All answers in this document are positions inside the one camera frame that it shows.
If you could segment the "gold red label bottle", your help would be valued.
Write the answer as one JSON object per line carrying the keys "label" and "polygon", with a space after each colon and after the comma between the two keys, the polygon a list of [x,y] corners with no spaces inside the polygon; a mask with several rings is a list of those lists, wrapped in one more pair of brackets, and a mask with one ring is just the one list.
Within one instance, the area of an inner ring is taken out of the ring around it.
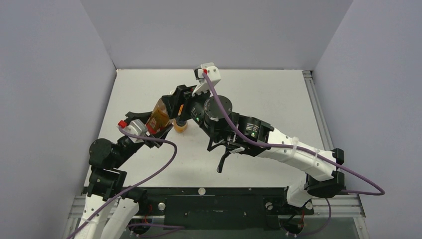
{"label": "gold red label bottle", "polygon": [[150,134],[155,135],[163,131],[168,125],[170,125],[170,118],[166,105],[162,99],[159,99],[151,112],[146,127]]}

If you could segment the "orange blue label bottle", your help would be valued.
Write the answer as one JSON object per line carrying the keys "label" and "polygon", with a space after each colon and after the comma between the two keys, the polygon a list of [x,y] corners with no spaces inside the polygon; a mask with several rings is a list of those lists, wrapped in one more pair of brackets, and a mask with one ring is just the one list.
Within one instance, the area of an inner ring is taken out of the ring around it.
{"label": "orange blue label bottle", "polygon": [[188,122],[177,117],[174,119],[173,125],[177,133],[183,133],[188,127]]}

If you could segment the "white bottle cap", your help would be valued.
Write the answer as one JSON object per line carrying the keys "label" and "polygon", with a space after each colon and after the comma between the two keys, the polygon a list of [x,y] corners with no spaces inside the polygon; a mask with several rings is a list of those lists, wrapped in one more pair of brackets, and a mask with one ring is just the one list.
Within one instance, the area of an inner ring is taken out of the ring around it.
{"label": "white bottle cap", "polygon": [[198,189],[198,194],[199,195],[204,195],[206,193],[206,189],[205,188],[199,188]]}

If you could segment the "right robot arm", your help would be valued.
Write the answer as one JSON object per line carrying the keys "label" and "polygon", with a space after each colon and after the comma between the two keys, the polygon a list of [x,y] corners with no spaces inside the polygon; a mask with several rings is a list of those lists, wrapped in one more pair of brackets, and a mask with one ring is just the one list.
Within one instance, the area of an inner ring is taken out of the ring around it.
{"label": "right robot arm", "polygon": [[304,206],[311,197],[332,198],[345,188],[345,175],[338,170],[344,162],[341,149],[320,150],[289,137],[269,123],[233,112],[229,98],[210,91],[195,94],[194,87],[180,85],[161,97],[171,119],[193,120],[210,138],[212,151],[225,147],[217,166],[221,173],[231,154],[273,159],[301,170],[305,176],[288,186],[281,207],[288,213]]}

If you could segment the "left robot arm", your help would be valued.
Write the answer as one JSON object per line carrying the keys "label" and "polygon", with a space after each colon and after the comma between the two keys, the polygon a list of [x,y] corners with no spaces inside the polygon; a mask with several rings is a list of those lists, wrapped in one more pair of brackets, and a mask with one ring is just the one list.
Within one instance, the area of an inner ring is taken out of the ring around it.
{"label": "left robot arm", "polygon": [[135,214],[148,209],[147,191],[139,183],[123,187],[127,172],[119,168],[141,147],[160,147],[172,128],[169,122],[157,134],[150,134],[146,122],[151,112],[126,114],[117,124],[123,137],[116,143],[96,139],[89,148],[91,174],[80,225],[70,239],[118,239]]}

